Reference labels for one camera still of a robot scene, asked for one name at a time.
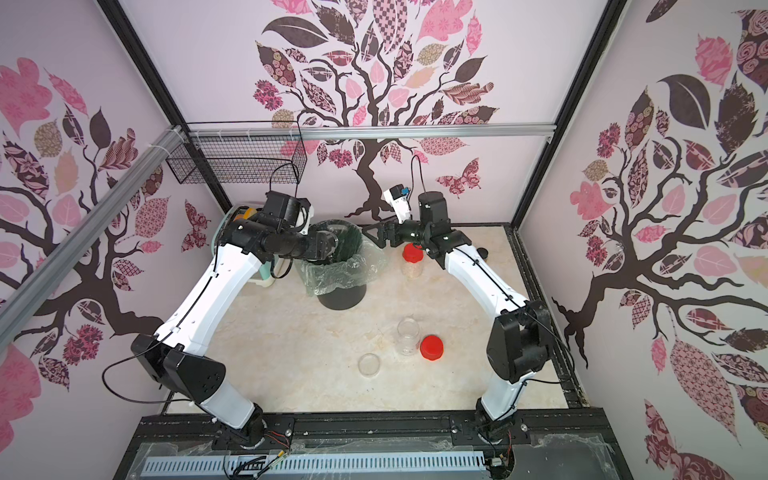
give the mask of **wall mural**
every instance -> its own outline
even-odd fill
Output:
[[[493,84],[471,82],[485,60],[473,58],[482,26],[476,15],[465,18],[472,0],[458,0],[455,5],[453,0],[409,0],[417,5],[406,0],[346,0],[345,5],[340,0],[318,0],[311,2],[312,8],[306,0],[272,2],[295,15],[273,20],[263,32],[278,34],[289,48],[262,45],[262,41],[274,45],[276,39],[267,35],[257,42],[261,63],[278,86],[258,81],[253,97],[274,111],[273,126],[294,118],[315,127],[484,124],[498,110],[478,105]],[[369,7],[373,19],[363,22]],[[409,18],[414,9],[415,15]],[[449,36],[455,34],[462,34],[461,38],[450,43]],[[422,38],[437,42],[423,45],[415,55],[414,46]],[[298,110],[282,108],[288,101]],[[475,106],[459,108],[467,104]],[[355,164],[368,199],[347,217],[370,212],[374,220],[381,220],[379,213],[392,208],[382,199],[373,161],[402,162],[405,151],[427,164],[428,156],[449,154],[466,145],[454,137],[304,143],[308,154],[317,152],[320,164],[329,161],[337,168]],[[457,196],[466,188],[479,187],[478,160],[471,161],[462,176],[441,176],[437,181]]]
[[[742,148],[768,131],[768,117],[756,117],[755,97],[768,88],[768,11],[736,14],[743,30],[735,54],[722,38],[700,37],[698,77],[659,80],[670,92],[666,110],[646,90],[623,130],[613,123],[600,133],[599,159],[586,166],[586,180],[570,196],[587,222],[578,236],[594,265],[589,292],[580,310],[553,301],[567,320],[564,334],[575,337],[586,362],[585,330],[607,290],[623,290],[616,308],[631,311],[633,328],[653,325],[649,361],[659,373],[672,369],[690,399],[738,442],[736,403],[768,439],[768,370],[749,356],[768,347],[768,330],[734,329],[710,308],[768,313],[765,296],[733,294],[744,280],[768,288],[768,212],[745,212],[748,202],[768,201],[768,150]],[[717,86],[717,96],[702,79]],[[667,135],[670,128],[675,136]],[[649,177],[660,181],[649,185]],[[701,233],[705,225],[712,226],[709,233]],[[646,406],[653,432],[646,443],[659,468],[669,462],[675,478],[730,478],[704,458],[676,452],[658,413]]]
[[[134,130],[113,140],[106,115],[100,109],[89,116],[85,100],[66,80],[48,73],[50,86],[63,100],[58,111],[49,111],[53,93],[41,81],[36,63],[19,58],[17,69],[0,66],[0,112],[12,127],[3,132],[6,162],[0,164],[0,282],[13,290],[91,212],[98,192],[118,182],[110,172],[127,170],[138,155]],[[44,123],[31,141],[23,141],[20,128],[28,121]],[[13,439],[9,421],[32,411],[30,399],[40,396],[40,377],[68,391],[70,370],[95,359],[110,336],[151,334],[162,324],[156,316],[123,311],[118,295],[118,290],[133,291],[131,284],[144,272],[131,258],[163,246],[154,239],[165,225],[170,199],[157,195],[162,182],[160,166],[75,264],[77,283],[69,286],[65,280],[36,313],[52,316],[51,322],[15,337],[39,338],[31,354],[9,346],[0,365],[0,451]],[[194,246],[202,247],[209,220],[186,204]],[[187,238],[179,241],[185,250]],[[19,264],[24,273],[15,276]]]

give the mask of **patterned leaf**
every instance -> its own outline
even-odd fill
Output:
[[[101,109],[96,112],[96,115],[91,117],[91,139],[94,141],[97,147],[106,148],[109,147],[112,141],[112,133],[109,131],[109,124],[107,119],[104,118],[104,114],[101,113]]]
[[[267,74],[276,82],[287,87],[296,88],[296,72],[288,61],[288,57],[277,48],[265,47],[256,42],[259,48],[259,59]]]
[[[726,88],[720,100],[720,113],[715,120],[717,140],[726,154],[732,154],[750,137],[755,128],[756,113],[755,97],[733,77],[732,85]]]
[[[741,227],[728,241],[742,247],[768,249],[768,212]]]
[[[451,68],[453,68],[453,65],[456,65],[459,55],[462,54],[463,46],[464,41],[462,40],[462,43],[456,45],[455,47],[449,48],[448,51],[445,52],[445,55],[442,58],[442,67],[445,69],[445,71],[450,71]]]
[[[432,65],[440,58],[440,54],[445,50],[446,45],[440,45],[439,43],[431,43],[422,48],[419,52],[419,56],[416,61],[424,66]]]
[[[736,199],[736,195],[718,197],[704,206],[701,216],[713,225],[720,225],[730,217],[736,206]]]
[[[766,414],[768,389],[749,385],[734,385],[733,387],[736,389],[736,394],[739,396],[739,402],[746,416],[750,417],[760,433],[768,439],[768,427],[766,427],[768,425],[768,414]]]
[[[128,277],[118,272],[117,270],[112,270],[112,283],[120,290],[124,290],[126,292],[132,292],[134,290],[131,288],[131,284],[128,282]]]
[[[48,80],[51,81],[51,85],[53,85],[53,88],[56,89],[58,94],[64,98],[64,101],[70,104],[75,110],[78,110],[83,115],[87,116],[88,108],[85,106],[85,101],[83,100],[83,97],[80,96],[78,91],[75,90],[75,88],[70,85],[68,81],[62,80],[56,75],[53,75],[50,71],[46,70],[45,73],[48,74]]]
[[[362,36],[362,42],[360,43],[360,57],[362,61],[369,61],[376,56],[379,51],[379,38],[376,37],[376,33],[373,31],[373,22],[368,27],[366,34]]]
[[[43,166],[38,159],[17,144],[12,143],[8,137],[3,134],[5,139],[5,158],[11,165],[16,177],[32,193],[45,200],[48,195],[48,174],[45,173]]]
[[[335,10],[334,8],[324,7],[315,3],[313,3],[313,5],[315,5],[317,18],[320,20],[320,24],[323,25],[326,30],[328,30],[328,33],[330,33],[332,37],[338,41],[341,41],[342,43],[346,43],[347,45],[355,44],[355,29],[352,27],[352,24],[349,22],[349,20],[347,20],[346,17],[341,14],[341,12]]]
[[[392,66],[392,70],[395,73],[395,81],[400,81],[406,77],[408,71],[413,64],[413,47],[411,41],[406,41],[400,45],[400,49],[397,51],[395,57],[395,64]]]
[[[691,258],[691,255],[675,255],[670,254],[664,257],[661,261],[659,272],[662,275],[668,275],[670,273],[677,272],[687,261]]]
[[[83,137],[83,129],[80,128],[80,122],[72,114],[72,110],[67,107],[67,113],[64,118],[61,119],[61,128],[64,129],[64,133],[67,134],[72,141],[81,147],[85,146],[85,138]]]
[[[482,25],[478,20],[477,15],[473,15],[469,20],[467,26],[467,49],[469,50],[469,56],[473,56],[475,51],[480,46],[480,40],[482,39]]]
[[[768,288],[768,258],[736,257],[736,260],[750,280]]]
[[[40,157],[55,157],[61,153],[61,132],[58,131],[56,120],[40,125],[35,130],[35,148]]]
[[[659,0],[656,5],[654,5],[653,9],[651,9],[650,13],[648,14],[648,18],[645,19],[646,23],[651,23],[654,20],[658,20],[661,18],[665,13],[670,11],[670,8],[677,2],[677,0]]]
[[[768,331],[741,329],[731,333],[723,341],[741,352],[756,352],[768,346]]]
[[[643,200],[645,190],[648,188],[648,161],[645,159],[645,149],[640,151],[629,169],[627,186],[632,207],[636,207]]]
[[[30,357],[37,355],[38,353],[50,353],[53,347],[56,346],[56,340],[58,340],[58,332],[53,331],[48,335],[40,339],[35,349],[29,354]]]
[[[632,307],[632,328],[638,326],[650,314],[650,297],[643,295]]]
[[[88,321],[104,325],[104,317],[101,315],[101,305],[93,300],[83,300],[78,303],[80,314]]]
[[[466,144],[456,137],[430,137],[419,142],[424,152],[430,155],[446,155],[457,151]]]
[[[470,84],[469,82],[446,88],[442,93],[450,98],[455,104],[477,104],[483,95],[493,90],[493,83],[489,82],[480,88],[480,84]]]
[[[459,67],[456,71],[454,80],[460,82],[472,80],[477,74],[478,70],[480,70],[480,65],[482,65],[483,60],[485,60],[485,57],[470,58],[469,60],[462,63],[462,66]]]
[[[598,225],[600,224],[599,220],[590,220],[589,223],[584,225],[584,228],[581,229],[581,233],[578,234],[579,237],[590,237],[595,230],[598,229]]]
[[[671,75],[660,81],[670,88],[670,113],[683,125],[706,129],[710,123],[710,94],[690,75]]]
[[[333,99],[326,93],[325,90],[318,87],[315,84],[310,84],[304,77],[301,77],[301,85],[304,87],[306,96],[314,103],[320,110],[336,114],[336,104],[333,103]]]
[[[340,67],[349,65],[352,62],[352,59],[354,58],[351,53],[344,50],[329,51],[328,53],[324,53],[323,57],[328,57],[330,61],[332,61],[335,65],[338,65]]]
[[[360,25],[360,20],[366,16],[368,10],[368,0],[346,0],[346,8],[355,21],[355,26]]]
[[[65,386],[69,391],[69,369],[64,362],[41,356],[38,360],[38,370],[44,379]]]
[[[759,151],[742,158],[728,167],[717,183],[731,188],[748,187],[756,184],[768,174],[768,150]]]
[[[664,338],[659,337],[650,345],[650,357],[654,361],[656,370],[661,373],[667,365],[667,346],[664,345]]]
[[[740,379],[750,382],[768,383],[768,371],[766,371],[758,362],[745,357],[725,353],[723,355],[713,355],[715,362],[723,370]]]
[[[669,170],[674,167],[672,152],[657,141],[654,141],[654,165],[661,170]]]
[[[725,378],[707,355],[695,346],[676,339],[670,364],[683,391],[704,413],[736,437],[733,398]]]
[[[421,88],[429,82],[432,78],[432,74],[435,73],[434,67],[424,67],[421,70],[417,70],[406,80],[406,87],[408,88]]]
[[[288,43],[299,48],[316,47],[328,41],[328,37],[319,28],[301,17],[276,18],[264,27],[262,33],[265,31],[274,31]]]
[[[685,162],[694,170],[709,170],[714,168],[715,160],[706,147],[696,142],[686,140]]]
[[[705,308],[696,308],[685,316],[690,322],[710,330],[733,330],[717,318],[717,315]]]

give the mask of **plastic bag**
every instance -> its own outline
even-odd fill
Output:
[[[344,220],[328,220],[315,223],[310,226],[310,229],[333,231],[329,228],[332,225],[359,228]],[[371,240],[363,236],[358,252],[347,261],[319,265],[305,260],[297,260],[296,266],[299,268],[299,275],[306,286],[307,294],[324,295],[337,288],[352,288],[375,280],[386,268],[387,257]]]

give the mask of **red lid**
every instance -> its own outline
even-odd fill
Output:
[[[406,262],[418,263],[424,260],[424,252],[413,243],[407,243],[402,251],[402,258],[406,259]]]
[[[437,335],[427,335],[422,340],[419,350],[427,360],[437,360],[442,356],[442,340]]]

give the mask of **marble floor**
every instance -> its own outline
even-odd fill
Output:
[[[488,265],[512,288],[525,287],[503,227],[463,227],[476,247],[488,249]],[[221,321],[207,356],[227,366],[227,378],[265,412],[474,409],[494,375],[485,358],[492,322],[453,276],[425,257],[424,273],[408,280],[400,272],[402,248],[387,248],[389,268],[368,285],[365,298],[336,312],[307,296],[293,270],[263,288],[240,292]],[[435,362],[395,351],[396,327],[404,316],[422,335],[444,345]],[[379,373],[360,375],[359,357],[375,353]],[[557,381],[551,362],[537,379]],[[558,385],[531,382],[519,408],[567,408]],[[168,412],[196,412],[170,404]]]

